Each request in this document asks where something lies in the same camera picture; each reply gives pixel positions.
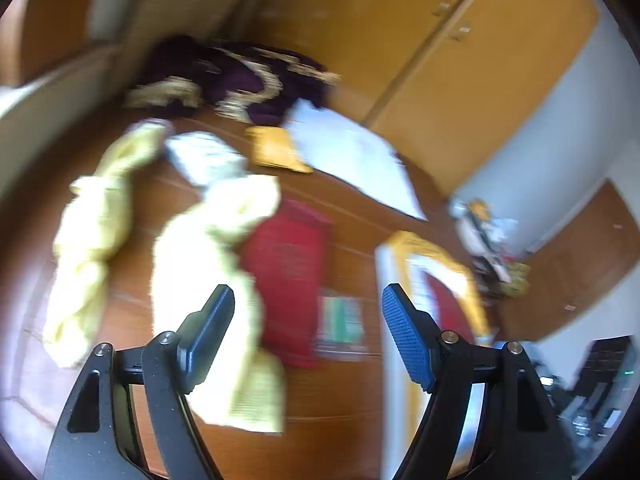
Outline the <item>red foil package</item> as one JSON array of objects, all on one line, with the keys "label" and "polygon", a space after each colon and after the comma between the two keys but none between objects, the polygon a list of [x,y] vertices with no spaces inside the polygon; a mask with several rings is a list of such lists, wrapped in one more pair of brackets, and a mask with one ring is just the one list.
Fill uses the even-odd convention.
[{"label": "red foil package", "polygon": [[311,206],[283,197],[240,252],[264,305],[260,343],[287,366],[309,368],[317,362],[314,341],[331,229],[331,220]]},{"label": "red foil package", "polygon": [[472,344],[475,341],[471,325],[462,311],[452,291],[431,274],[425,273],[424,280],[435,301],[432,315],[438,327],[444,332],[450,330]]}]

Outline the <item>yellow knotted towel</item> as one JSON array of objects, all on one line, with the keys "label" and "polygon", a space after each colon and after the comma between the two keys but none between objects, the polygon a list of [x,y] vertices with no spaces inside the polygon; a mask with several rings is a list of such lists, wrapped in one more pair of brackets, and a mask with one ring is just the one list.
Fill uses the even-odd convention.
[{"label": "yellow knotted towel", "polygon": [[164,149],[170,122],[136,122],[102,155],[96,170],[70,184],[52,244],[56,261],[46,318],[44,350],[62,368],[72,368],[91,351],[99,333],[108,289],[108,263],[132,227],[131,175],[154,162]]}]

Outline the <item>brown wooden door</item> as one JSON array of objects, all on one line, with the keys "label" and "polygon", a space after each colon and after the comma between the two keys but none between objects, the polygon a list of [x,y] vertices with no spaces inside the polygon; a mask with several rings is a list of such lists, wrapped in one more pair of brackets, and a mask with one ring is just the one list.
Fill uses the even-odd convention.
[{"label": "brown wooden door", "polygon": [[587,312],[639,261],[639,226],[612,181],[527,259],[529,289],[502,300],[508,339],[537,341]]}]

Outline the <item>yellow lined white box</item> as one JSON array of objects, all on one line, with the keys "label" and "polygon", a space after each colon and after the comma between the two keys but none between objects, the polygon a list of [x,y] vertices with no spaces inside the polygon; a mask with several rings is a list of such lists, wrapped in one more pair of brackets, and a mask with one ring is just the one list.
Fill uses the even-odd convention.
[{"label": "yellow lined white box", "polygon": [[[444,248],[413,232],[398,231],[375,251],[378,288],[397,283],[413,305],[429,315],[435,301],[424,280],[428,273],[446,285],[457,298],[468,319],[475,341],[487,346],[492,329],[472,271],[457,262]],[[383,348],[383,444],[381,477],[393,478],[419,427],[430,395],[413,382],[385,322],[381,323]]]}]

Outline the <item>white paper sheets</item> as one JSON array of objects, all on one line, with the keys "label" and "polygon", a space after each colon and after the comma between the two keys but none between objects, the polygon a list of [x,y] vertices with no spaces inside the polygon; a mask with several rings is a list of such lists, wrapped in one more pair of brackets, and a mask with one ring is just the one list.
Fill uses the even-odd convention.
[{"label": "white paper sheets", "polygon": [[297,101],[284,123],[304,162],[378,203],[424,221],[407,169],[392,146],[356,122]]}]

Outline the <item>small yellow foil packet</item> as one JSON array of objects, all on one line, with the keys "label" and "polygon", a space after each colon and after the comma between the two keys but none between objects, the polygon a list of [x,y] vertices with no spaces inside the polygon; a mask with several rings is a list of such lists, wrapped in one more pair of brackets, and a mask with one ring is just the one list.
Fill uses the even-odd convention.
[{"label": "small yellow foil packet", "polygon": [[257,166],[287,169],[311,174],[285,128],[253,126],[245,130],[252,140],[252,161]]}]

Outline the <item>yellow wooden wardrobe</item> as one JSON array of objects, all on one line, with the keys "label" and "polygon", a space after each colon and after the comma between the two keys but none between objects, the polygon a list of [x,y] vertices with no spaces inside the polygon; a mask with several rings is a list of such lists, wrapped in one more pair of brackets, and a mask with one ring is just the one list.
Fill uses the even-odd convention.
[{"label": "yellow wooden wardrobe", "polygon": [[330,107],[450,194],[533,114],[597,21],[593,0],[260,0],[248,36],[337,73]]}]

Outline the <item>purple fringed velvet cloth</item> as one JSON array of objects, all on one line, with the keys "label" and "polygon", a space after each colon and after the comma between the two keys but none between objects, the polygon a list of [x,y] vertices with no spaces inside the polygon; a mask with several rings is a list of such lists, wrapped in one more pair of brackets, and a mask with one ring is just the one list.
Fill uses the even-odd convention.
[{"label": "purple fringed velvet cloth", "polygon": [[322,108],[341,79],[295,51],[191,36],[164,39],[149,54],[125,105],[166,117],[188,116],[203,106],[247,125],[278,126],[299,101]]}]

